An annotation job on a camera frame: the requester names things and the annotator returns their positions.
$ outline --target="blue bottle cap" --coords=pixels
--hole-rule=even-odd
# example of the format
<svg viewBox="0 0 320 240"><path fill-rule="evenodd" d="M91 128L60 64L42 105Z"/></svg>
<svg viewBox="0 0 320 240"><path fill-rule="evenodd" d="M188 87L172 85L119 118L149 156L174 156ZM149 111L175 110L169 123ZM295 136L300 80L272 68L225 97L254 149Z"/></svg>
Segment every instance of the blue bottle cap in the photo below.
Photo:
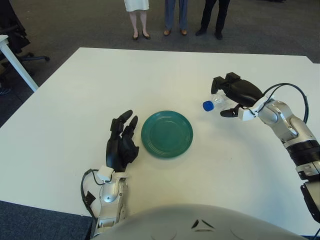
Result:
<svg viewBox="0 0 320 240"><path fill-rule="evenodd" d="M215 108L214 104L212 103L212 101L205 101L203 104L203 109L207 112L213 110Z"/></svg>

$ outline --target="leg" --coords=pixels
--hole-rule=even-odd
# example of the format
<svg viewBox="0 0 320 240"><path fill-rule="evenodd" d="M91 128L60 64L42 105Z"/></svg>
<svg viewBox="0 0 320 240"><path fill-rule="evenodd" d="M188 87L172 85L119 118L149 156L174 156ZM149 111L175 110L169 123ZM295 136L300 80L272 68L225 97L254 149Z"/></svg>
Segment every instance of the leg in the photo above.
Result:
<svg viewBox="0 0 320 240"><path fill-rule="evenodd" d="M35 92L39 87L35 83L35 81L31 78L29 73L25 70L25 68L21 65L19 60L7 46L5 41L0 42L0 50L5 55L6 59L11 63L11 65L15 68L15 70L20 74L23 80L29 85L29 87Z"/></svg>
<svg viewBox="0 0 320 240"><path fill-rule="evenodd" d="M137 15L135 11L130 11L129 12L130 20L132 23L133 27L133 37L137 38L138 37L138 29L137 29Z"/></svg>
<svg viewBox="0 0 320 240"><path fill-rule="evenodd" d="M140 20L142 23L142 32L145 36L149 36L147 33L147 11L140 11Z"/></svg>
<svg viewBox="0 0 320 240"><path fill-rule="evenodd" d="M202 30L207 30L207 28L208 28L210 18L211 18L211 12L212 12L212 9L214 8L216 1L217 0L205 0L202 20L201 20L201 29Z"/></svg>
<svg viewBox="0 0 320 240"><path fill-rule="evenodd" d="M230 0L219 0L219 14L215 25L216 33L221 33L222 29L225 26L229 3Z"/></svg>
<svg viewBox="0 0 320 240"><path fill-rule="evenodd" d="M179 26L181 30L188 28L188 0L179 0Z"/></svg>
<svg viewBox="0 0 320 240"><path fill-rule="evenodd" d="M164 3L164 22L165 29L171 30L174 23L176 0L165 0Z"/></svg>

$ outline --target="black pants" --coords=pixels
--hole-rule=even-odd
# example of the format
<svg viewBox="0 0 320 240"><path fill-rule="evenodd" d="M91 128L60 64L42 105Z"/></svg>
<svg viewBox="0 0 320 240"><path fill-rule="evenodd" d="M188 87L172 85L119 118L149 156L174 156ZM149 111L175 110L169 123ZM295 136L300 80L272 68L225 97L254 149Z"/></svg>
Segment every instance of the black pants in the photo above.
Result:
<svg viewBox="0 0 320 240"><path fill-rule="evenodd" d="M212 12L212 9L214 8L216 1L217 0L205 0L205 6L204 6L202 21L201 21L201 29L203 30L207 30L208 28L210 18L211 18L211 12ZM215 24L215 31L217 33L220 33L224 28L229 3L230 3L230 0L219 0L219 13L218 13L218 18Z"/></svg>

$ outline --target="tabletop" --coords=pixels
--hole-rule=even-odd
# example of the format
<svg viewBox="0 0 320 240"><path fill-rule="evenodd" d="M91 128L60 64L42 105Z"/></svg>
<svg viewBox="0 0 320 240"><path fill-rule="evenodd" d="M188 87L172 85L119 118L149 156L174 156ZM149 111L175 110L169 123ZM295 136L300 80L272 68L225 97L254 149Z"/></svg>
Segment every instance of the tabletop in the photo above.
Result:
<svg viewBox="0 0 320 240"><path fill-rule="evenodd" d="M320 136L320 65L305 56L79 48L0 128L0 200L89 216L80 194L83 173L106 164L112 118L132 109L140 146L127 167L129 214L178 203L236 210L296 234L318 224L300 191L295 165L259 119L242 122L205 112L214 77L234 72L262 91L289 82L308 97L308 127ZM275 93L303 118L300 93ZM158 111L184 115L193 142L173 159L151 156L141 141ZM85 190L98 197L88 176ZM98 200L92 204L99 213Z"/></svg>

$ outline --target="green plate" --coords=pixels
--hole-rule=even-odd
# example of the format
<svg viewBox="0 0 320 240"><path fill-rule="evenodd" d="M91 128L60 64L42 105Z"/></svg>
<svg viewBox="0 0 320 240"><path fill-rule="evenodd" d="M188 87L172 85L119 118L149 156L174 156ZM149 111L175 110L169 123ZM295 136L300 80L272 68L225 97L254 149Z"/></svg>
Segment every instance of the green plate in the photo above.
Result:
<svg viewBox="0 0 320 240"><path fill-rule="evenodd" d="M141 131L146 150L161 158L173 158L184 153L191 145L193 135L190 122L175 111L151 115Z"/></svg>

